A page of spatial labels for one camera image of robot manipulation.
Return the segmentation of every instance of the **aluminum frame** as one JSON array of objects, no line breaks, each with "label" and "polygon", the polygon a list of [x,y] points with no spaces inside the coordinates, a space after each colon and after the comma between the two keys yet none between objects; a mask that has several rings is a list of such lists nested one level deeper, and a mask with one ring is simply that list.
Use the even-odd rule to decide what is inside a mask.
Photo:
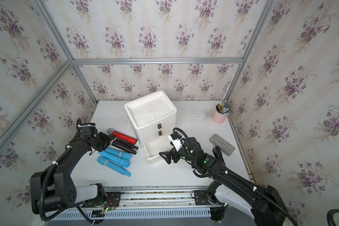
[{"label": "aluminum frame", "polygon": [[234,78],[232,79],[230,83],[230,88],[227,90],[227,93],[225,95],[225,99],[229,100],[231,98],[231,95],[235,91],[236,85],[239,82],[239,79],[241,77],[241,73],[244,70],[245,66],[247,66],[251,55],[253,54],[254,50],[256,49],[256,44],[260,39],[260,36],[262,35],[262,31],[265,29],[267,22],[272,14],[272,10],[274,8],[274,5],[277,0],[267,0],[265,7],[263,8],[260,18],[256,24],[256,27],[254,28],[253,31],[253,36],[250,38],[250,41],[248,42],[246,46],[246,50],[243,56],[243,62],[239,66],[239,68],[236,71],[236,74]]},{"label": "aluminum frame", "polygon": [[242,57],[195,57],[195,58],[106,58],[74,59],[74,65],[101,64],[241,64]]},{"label": "aluminum frame", "polygon": [[66,74],[72,65],[70,60],[67,60],[62,66],[55,72],[55,74],[44,84],[43,88],[31,99],[29,104],[19,114],[19,116],[13,120],[10,126],[0,137],[0,154],[1,151],[6,147],[20,129],[25,125],[28,117],[37,109],[37,107],[44,101],[47,94],[51,91],[54,85]]}]

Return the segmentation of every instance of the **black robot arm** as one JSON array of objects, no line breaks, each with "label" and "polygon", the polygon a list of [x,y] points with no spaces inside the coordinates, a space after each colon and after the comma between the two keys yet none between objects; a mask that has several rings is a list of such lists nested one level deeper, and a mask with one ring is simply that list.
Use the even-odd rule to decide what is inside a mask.
[{"label": "black robot arm", "polygon": [[[83,201],[91,200],[92,203],[100,203],[106,200],[101,184],[75,187],[70,174],[84,154],[90,151],[91,155],[93,149],[105,150],[109,146],[110,139],[104,133],[98,134],[94,123],[82,124],[78,119],[77,125],[77,133],[58,160],[30,178],[31,208],[34,214],[40,214],[43,221],[53,219],[60,212],[82,204]],[[53,184],[54,189],[47,189]],[[50,217],[45,215],[46,212],[55,210],[58,211]]]},{"label": "black robot arm", "polygon": [[[162,152],[160,155],[168,164],[171,163],[171,159],[175,163],[183,159],[191,164],[195,176],[214,179],[215,181],[207,189],[207,198],[211,203],[221,203],[221,200],[216,197],[216,190],[219,186],[224,185],[250,205],[250,215],[253,215],[258,226],[280,226],[284,223],[286,217],[295,226],[298,226],[297,222],[287,212],[284,202],[275,188],[271,186],[264,188],[254,184],[226,168],[218,149],[214,150],[216,158],[204,153],[197,140],[194,137],[189,138],[179,128],[173,129],[169,139],[174,148],[171,151]],[[220,209],[223,212],[221,214],[223,217],[226,209]]]}]

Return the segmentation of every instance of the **wall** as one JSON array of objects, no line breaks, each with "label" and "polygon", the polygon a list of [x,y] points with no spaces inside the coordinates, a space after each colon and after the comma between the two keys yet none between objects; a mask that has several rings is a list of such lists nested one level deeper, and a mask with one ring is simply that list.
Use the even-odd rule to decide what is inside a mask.
[{"label": "wall", "polygon": [[[30,1],[0,1],[0,136],[65,62],[48,33]],[[68,71],[0,155],[0,225],[31,224],[28,180],[60,156],[91,110]]]},{"label": "wall", "polygon": [[278,1],[231,101],[258,182],[299,225],[326,225],[339,208],[339,1]]},{"label": "wall", "polygon": [[163,90],[171,100],[219,100],[238,64],[83,65],[99,100],[134,100]]},{"label": "wall", "polygon": [[30,1],[0,1],[0,135],[63,61]]},{"label": "wall", "polygon": [[[45,4],[75,58],[242,57],[265,1]],[[173,100],[222,99],[236,69],[236,64],[81,68],[99,100],[133,100],[154,90]]]}]

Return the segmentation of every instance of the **cable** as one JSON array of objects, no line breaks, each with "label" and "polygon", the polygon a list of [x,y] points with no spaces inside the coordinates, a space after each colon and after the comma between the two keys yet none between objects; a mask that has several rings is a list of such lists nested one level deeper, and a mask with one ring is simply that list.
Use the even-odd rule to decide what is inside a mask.
[{"label": "cable", "polygon": [[91,220],[89,219],[89,217],[87,217],[87,215],[82,211],[82,209],[80,208],[80,206],[77,206],[77,209],[79,210],[79,212],[83,215],[83,217],[89,222],[91,223],[92,225],[93,224],[99,224],[99,223],[95,223],[95,220]]},{"label": "cable", "polygon": [[[64,153],[58,158],[58,160],[56,162],[61,162],[68,155],[68,153],[71,151],[71,149],[72,149],[72,147],[66,148]],[[41,218],[42,221],[49,221],[49,220],[53,219],[54,217],[56,217],[61,212],[63,212],[64,210],[66,210],[66,209],[58,210],[53,215],[51,215],[49,217],[47,217],[45,215],[45,211],[44,211],[45,194],[47,192],[49,177],[52,174],[52,172],[56,169],[57,166],[58,165],[56,165],[56,164],[52,164],[51,166],[48,167],[47,174],[45,175],[44,180],[43,180],[43,184],[41,185],[40,199],[39,199],[39,214],[40,214],[40,218]]]},{"label": "cable", "polygon": [[[208,173],[208,174],[198,174],[195,170],[195,166],[194,166],[194,156],[193,156],[193,150],[192,150],[192,146],[190,143],[190,140],[188,138],[188,136],[186,135],[185,132],[183,132],[181,129],[179,128],[173,128],[173,133],[176,134],[176,131],[181,132],[184,137],[187,139],[188,141],[188,145],[190,147],[191,152],[191,167],[192,167],[192,171],[194,173],[195,176],[199,177],[199,178],[205,178],[208,176],[212,176],[214,174],[222,174],[222,173],[226,173],[226,174],[230,174],[232,176],[234,176],[235,178],[239,179],[240,181],[242,181],[243,183],[245,183],[247,186],[249,186],[250,188],[253,188],[253,186],[248,183],[248,181],[242,177],[240,177],[239,175],[235,174],[235,173],[231,173],[231,172],[225,172],[225,171],[216,171],[216,172],[212,172],[212,173]],[[289,218],[289,220],[293,223],[294,226],[299,226],[298,223],[293,219],[293,217],[288,213],[287,210],[285,210],[284,208],[282,208],[281,206],[279,206],[276,202],[274,202],[272,199],[270,199],[269,197],[265,196],[264,194],[262,194],[261,192],[259,192],[258,190],[254,190],[254,192],[256,192],[257,194],[259,194],[260,196],[262,196],[264,199],[266,199],[268,202],[272,203],[274,206],[276,206],[287,218]]]},{"label": "cable", "polygon": [[334,221],[334,214],[339,213],[339,209],[331,209],[326,214],[326,220],[328,221],[329,226],[337,226]]}]

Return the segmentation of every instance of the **white table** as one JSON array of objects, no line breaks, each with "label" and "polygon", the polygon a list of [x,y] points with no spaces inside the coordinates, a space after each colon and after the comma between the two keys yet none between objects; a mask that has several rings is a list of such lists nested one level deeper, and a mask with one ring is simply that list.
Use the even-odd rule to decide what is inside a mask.
[{"label": "white table", "polygon": [[[128,101],[100,101],[91,122],[96,124],[98,132],[107,133],[109,128],[134,136],[124,104]],[[236,149],[230,155],[223,154],[226,167],[249,179],[243,159],[237,147],[230,123],[225,120],[222,124],[212,121],[212,112],[218,101],[173,101],[177,108],[176,127],[182,129],[189,137],[195,137],[202,150],[213,155],[214,145],[209,139],[217,133]],[[168,165],[161,160],[153,165],[146,162],[148,158],[144,149],[139,147],[137,154],[132,156],[128,171],[130,177],[121,175],[114,170],[97,162],[99,154],[82,156],[72,171],[71,178],[75,186],[102,183],[104,187],[149,187],[149,186],[208,186],[212,179],[196,177],[191,166],[185,161]]]}]

